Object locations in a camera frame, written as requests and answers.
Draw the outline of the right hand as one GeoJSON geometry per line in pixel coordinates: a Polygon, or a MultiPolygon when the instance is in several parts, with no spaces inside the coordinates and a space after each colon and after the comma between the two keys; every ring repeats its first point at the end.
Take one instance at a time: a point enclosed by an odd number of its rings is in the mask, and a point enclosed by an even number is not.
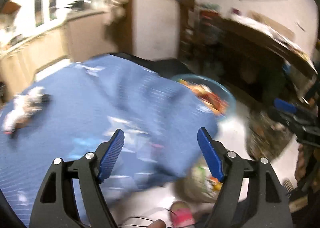
{"type": "MultiPolygon", "coordinates": [[[[304,157],[304,147],[302,144],[298,146],[298,158],[297,158],[297,164],[296,164],[296,170],[295,170],[295,179],[297,181],[300,181],[306,173],[306,163],[305,163],[305,157],[304,157]]],[[[313,192],[317,192],[319,190],[318,188],[318,177],[315,177],[311,184],[311,188],[313,192]]]]}

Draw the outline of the left hand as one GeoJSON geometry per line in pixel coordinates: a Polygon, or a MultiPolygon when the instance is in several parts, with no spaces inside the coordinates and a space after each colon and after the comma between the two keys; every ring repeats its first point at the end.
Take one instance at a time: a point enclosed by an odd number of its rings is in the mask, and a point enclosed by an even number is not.
{"type": "Polygon", "coordinates": [[[146,228],[166,228],[166,227],[167,227],[166,223],[163,220],[158,219],[158,220],[152,222],[146,228]]]}

